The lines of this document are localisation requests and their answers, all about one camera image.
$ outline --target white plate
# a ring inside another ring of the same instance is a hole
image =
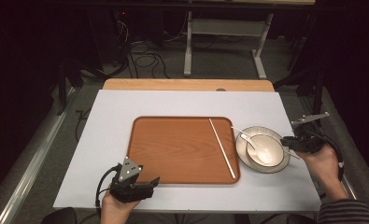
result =
[[[289,164],[290,155],[284,153],[283,150],[289,152],[287,147],[283,147],[280,143],[282,138],[278,133],[264,127],[250,127],[243,130],[244,133],[251,136],[251,140],[260,147],[267,147],[272,155],[271,163],[263,163],[257,157],[254,148],[248,144],[240,134],[236,137],[236,151],[239,158],[248,167],[262,173],[275,173],[283,170]]]

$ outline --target brown tray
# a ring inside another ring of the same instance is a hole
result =
[[[235,174],[233,179],[213,132],[212,120]],[[162,184],[233,184],[240,171],[232,123],[227,118],[139,117],[127,156],[144,165],[138,182],[157,176]]]

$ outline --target chopstick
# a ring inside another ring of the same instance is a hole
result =
[[[224,156],[224,159],[225,159],[225,161],[227,162],[228,168],[230,169],[231,176],[233,177],[233,179],[235,179],[236,177],[235,177],[235,175],[234,175],[233,168],[231,167],[231,164],[230,164],[230,162],[228,161],[227,155],[225,155],[224,147],[222,147],[221,141],[220,141],[220,139],[219,139],[219,136],[217,135],[216,129],[214,128],[213,122],[211,121],[211,119],[209,119],[209,121],[210,121],[211,127],[213,128],[214,134],[216,135],[217,141],[219,142],[219,145],[220,145],[220,149],[221,149],[222,155]]]
[[[244,133],[244,132],[240,131],[239,129],[234,128],[233,126],[231,126],[231,128],[232,128],[232,129],[234,129],[234,130],[237,130],[237,131],[239,131],[240,133],[243,133],[243,134],[245,134],[245,135],[247,135],[247,136],[249,136],[249,137],[252,137],[250,134],[248,134],[248,133]],[[291,156],[293,156],[293,157],[297,158],[298,160],[299,160],[299,159],[301,159],[299,156],[297,156],[297,155],[295,155],[295,154],[292,154],[291,152],[288,152],[288,151],[285,151],[285,150],[283,150],[283,152],[286,152],[287,154],[290,154]]]

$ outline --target person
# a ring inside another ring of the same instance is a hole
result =
[[[367,204],[350,199],[341,184],[338,178],[338,160],[330,146],[326,145],[313,154],[297,152],[297,155],[305,161],[309,173],[317,178],[329,199],[328,203],[324,203],[320,207],[318,223],[369,223]],[[101,224],[126,223],[132,210],[139,203],[121,203],[107,191],[102,201]],[[168,221],[170,217],[164,216],[164,218],[166,218],[165,221]]]
[[[338,159],[330,146],[325,145],[313,154],[296,153],[305,161],[309,173],[317,178],[329,199],[320,207],[318,223],[369,223],[367,204],[350,199],[341,184]]]

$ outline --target hand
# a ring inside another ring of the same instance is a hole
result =
[[[110,193],[106,191],[102,201],[101,224],[123,224],[128,219],[132,210],[140,203],[140,201],[132,203],[122,203],[116,200]]]
[[[348,198],[347,192],[338,179],[338,159],[330,146],[326,145],[313,154],[296,153],[305,161],[309,173],[323,186],[330,201],[336,202]]]

